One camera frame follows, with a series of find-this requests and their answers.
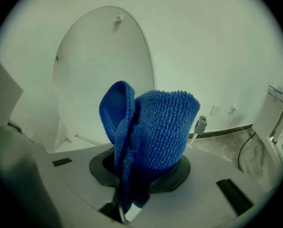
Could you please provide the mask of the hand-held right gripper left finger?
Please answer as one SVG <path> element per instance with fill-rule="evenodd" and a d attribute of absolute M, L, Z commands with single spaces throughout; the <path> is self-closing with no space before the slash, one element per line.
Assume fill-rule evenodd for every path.
<path fill-rule="evenodd" d="M 124 225 L 99 212 L 111 203 L 115 189 L 102 186 L 89 163 L 111 144 L 81 150 L 47 153 L 38 145 L 38 170 L 63 228 L 122 228 Z"/>

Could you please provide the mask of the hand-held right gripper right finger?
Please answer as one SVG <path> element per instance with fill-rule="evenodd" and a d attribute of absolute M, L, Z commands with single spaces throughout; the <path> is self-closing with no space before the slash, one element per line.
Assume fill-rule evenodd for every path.
<path fill-rule="evenodd" d="M 191 170 L 187 179 L 173 192 L 152 194 L 131 222 L 133 228 L 213 228 L 237 217 L 217 186 L 230 179 L 253 203 L 263 189 L 230 162 L 202 150 L 186 148 L 184 156 Z"/>

